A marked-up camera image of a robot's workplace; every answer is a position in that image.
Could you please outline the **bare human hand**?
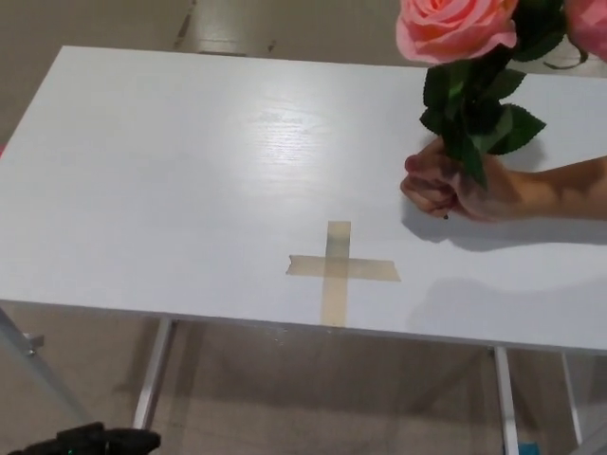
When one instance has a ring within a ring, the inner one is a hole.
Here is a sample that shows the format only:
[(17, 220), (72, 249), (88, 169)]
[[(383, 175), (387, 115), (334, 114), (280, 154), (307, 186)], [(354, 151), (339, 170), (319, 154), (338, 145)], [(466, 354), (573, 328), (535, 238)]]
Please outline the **bare human hand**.
[(401, 192), (422, 212), (439, 219), (452, 213), (472, 221), (499, 222), (517, 214), (521, 179), (494, 156), (482, 158), (487, 184), (477, 183), (463, 164), (448, 157), (442, 138), (437, 138), (404, 162)]

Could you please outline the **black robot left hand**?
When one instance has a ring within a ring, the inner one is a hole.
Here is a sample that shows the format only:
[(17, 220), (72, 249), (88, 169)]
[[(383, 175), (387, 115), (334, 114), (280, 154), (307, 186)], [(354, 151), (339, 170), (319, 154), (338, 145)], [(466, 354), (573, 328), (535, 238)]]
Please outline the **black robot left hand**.
[(101, 422), (60, 431), (54, 439), (27, 446), (20, 454), (150, 454), (161, 436), (140, 428), (107, 429)]

